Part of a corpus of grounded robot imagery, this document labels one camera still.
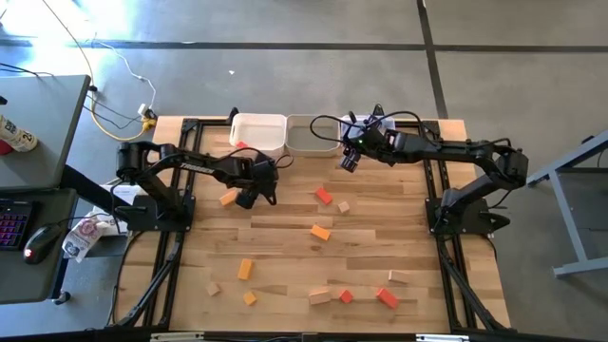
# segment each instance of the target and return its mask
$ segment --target rgb keyboard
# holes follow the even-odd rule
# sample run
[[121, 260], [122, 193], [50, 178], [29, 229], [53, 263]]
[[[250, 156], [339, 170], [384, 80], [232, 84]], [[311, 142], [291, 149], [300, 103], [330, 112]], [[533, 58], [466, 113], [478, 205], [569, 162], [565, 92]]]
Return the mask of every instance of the rgb keyboard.
[[33, 203], [0, 199], [0, 251], [23, 249]]

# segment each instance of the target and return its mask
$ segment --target gray floor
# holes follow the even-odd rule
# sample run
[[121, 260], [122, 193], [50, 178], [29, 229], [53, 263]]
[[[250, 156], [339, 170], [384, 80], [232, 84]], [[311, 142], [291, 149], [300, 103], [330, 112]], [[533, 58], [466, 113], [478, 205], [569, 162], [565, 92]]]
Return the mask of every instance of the gray floor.
[[[30, 3], [9, 9], [0, 38], [47, 39], [35, 47], [0, 47], [0, 61], [58, 74], [86, 73], [80, 51], [48, 41], [68, 37], [46, 8]], [[83, 40], [97, 34], [99, 39], [146, 42], [423, 43], [414, 0], [74, 3], [88, 14], [72, 2], [50, 2]], [[427, 0], [427, 10], [436, 44], [608, 44], [604, 1]], [[130, 77], [111, 52], [86, 48], [85, 53], [106, 104], [134, 115], [140, 103], [149, 102], [147, 85]], [[227, 114], [233, 106], [251, 112], [342, 115], [381, 103], [387, 110], [409, 109], [426, 118], [437, 117], [423, 51], [123, 49], [120, 53], [136, 73], [156, 85], [160, 115]], [[449, 118], [464, 119], [473, 139], [510, 137], [529, 156], [530, 172], [608, 129], [608, 53], [439, 52], [437, 61]], [[133, 125], [117, 133], [137, 132]], [[95, 181], [109, 181], [115, 146], [84, 112], [69, 163]], [[575, 255], [551, 188], [545, 184], [522, 189], [505, 204], [512, 224], [497, 234], [496, 244], [513, 327], [526, 333], [608, 340], [608, 271], [564, 280], [552, 276], [551, 267], [572, 262]], [[102, 327], [117, 261], [94, 258], [80, 265], [71, 263], [65, 288], [74, 300], [67, 305], [0, 307], [0, 334]]]

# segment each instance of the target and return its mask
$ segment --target small wooden cube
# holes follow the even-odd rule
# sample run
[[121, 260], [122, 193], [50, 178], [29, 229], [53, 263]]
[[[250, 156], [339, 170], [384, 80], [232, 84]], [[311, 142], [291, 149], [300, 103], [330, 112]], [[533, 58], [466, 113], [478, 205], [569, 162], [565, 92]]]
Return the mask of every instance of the small wooden cube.
[[207, 285], [206, 289], [207, 289], [207, 293], [210, 296], [217, 295], [221, 291], [218, 284], [216, 284], [216, 283], [209, 283], [209, 285]]
[[234, 203], [235, 200], [237, 200], [237, 195], [238, 195], [237, 190], [230, 190], [226, 195], [219, 198], [219, 202], [223, 206], [230, 205], [230, 204]]
[[328, 205], [332, 202], [332, 195], [328, 194], [327, 191], [325, 191], [325, 189], [321, 186], [320, 188], [316, 189], [316, 191], [314, 192], [314, 194], [321, 200], [323, 201], [323, 203], [325, 203], [325, 205]]
[[254, 262], [251, 259], [243, 259], [240, 262], [237, 277], [241, 280], [249, 280], [251, 269], [254, 267]]
[[311, 229], [311, 234], [327, 241], [330, 239], [331, 232], [329, 230], [323, 229], [315, 224], [313, 226], [313, 229]]
[[332, 294], [327, 289], [315, 290], [308, 294], [308, 300], [311, 305], [327, 303], [332, 300]]
[[340, 213], [342, 213], [342, 214], [346, 214], [349, 212], [349, 210], [351, 210], [351, 207], [346, 202], [342, 202], [342, 203], [338, 204], [338, 208], [340, 209]]
[[340, 300], [342, 300], [344, 303], [347, 303], [347, 304], [352, 302], [351, 292], [349, 290], [342, 291], [342, 293], [340, 294]]
[[376, 297], [383, 303], [387, 304], [392, 309], [397, 309], [399, 306], [399, 301], [395, 298], [392, 293], [387, 289], [380, 289], [376, 294]]
[[256, 295], [253, 292], [251, 292], [251, 291], [248, 292], [247, 294], [243, 295], [243, 300], [249, 306], [252, 306], [252, 305], [254, 305], [254, 303], [257, 302]]
[[407, 284], [409, 283], [409, 276], [405, 272], [390, 270], [389, 280]]

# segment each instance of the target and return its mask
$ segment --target computer mouse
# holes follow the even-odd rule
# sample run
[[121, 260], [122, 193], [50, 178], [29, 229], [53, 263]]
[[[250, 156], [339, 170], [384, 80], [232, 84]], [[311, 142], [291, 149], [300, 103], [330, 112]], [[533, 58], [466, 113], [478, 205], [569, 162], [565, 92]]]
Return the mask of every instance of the computer mouse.
[[23, 249], [23, 260], [31, 265], [41, 263], [52, 251], [61, 233], [62, 228], [59, 224], [49, 224], [38, 228], [29, 237], [28, 243]]

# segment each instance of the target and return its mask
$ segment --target wooden tabletop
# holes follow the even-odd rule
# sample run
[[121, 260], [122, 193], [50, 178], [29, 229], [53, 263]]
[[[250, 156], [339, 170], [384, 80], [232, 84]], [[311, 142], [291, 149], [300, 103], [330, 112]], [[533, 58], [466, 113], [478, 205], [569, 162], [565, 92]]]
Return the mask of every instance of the wooden tabletop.
[[[178, 144], [183, 117], [161, 117], [154, 143]], [[463, 121], [440, 120], [446, 140], [464, 140]], [[234, 148], [228, 127], [208, 127], [201, 151], [221, 156]], [[424, 199], [428, 196], [422, 163], [389, 167], [362, 158], [350, 174], [335, 158], [296, 158], [279, 171], [278, 205], [260, 197], [252, 210], [225, 209], [219, 197], [225, 185], [197, 175], [197, 207], [186, 235], [175, 295], [172, 330], [297, 331], [338, 333], [445, 333], [446, 304], [434, 238], [427, 234]], [[448, 162], [449, 180], [461, 187], [475, 179], [471, 164]], [[170, 180], [170, 172], [161, 174]], [[333, 195], [326, 206], [314, 191], [324, 186]], [[337, 204], [351, 210], [340, 215]], [[325, 242], [310, 234], [313, 224], [331, 230]], [[123, 269], [118, 302], [122, 317], [148, 286], [159, 234], [145, 233], [135, 242]], [[469, 282], [496, 319], [509, 326], [493, 251], [481, 237], [462, 236]], [[254, 268], [248, 281], [237, 279], [243, 258]], [[408, 283], [389, 282], [389, 270], [408, 274]], [[205, 287], [217, 282], [221, 293]], [[375, 298], [380, 287], [398, 299], [392, 310]], [[308, 293], [332, 292], [330, 303], [309, 305]], [[340, 291], [354, 295], [350, 304]], [[164, 285], [160, 298], [164, 298]], [[253, 291], [257, 303], [243, 295]], [[455, 292], [464, 322], [462, 297]], [[157, 313], [162, 308], [159, 300]]]

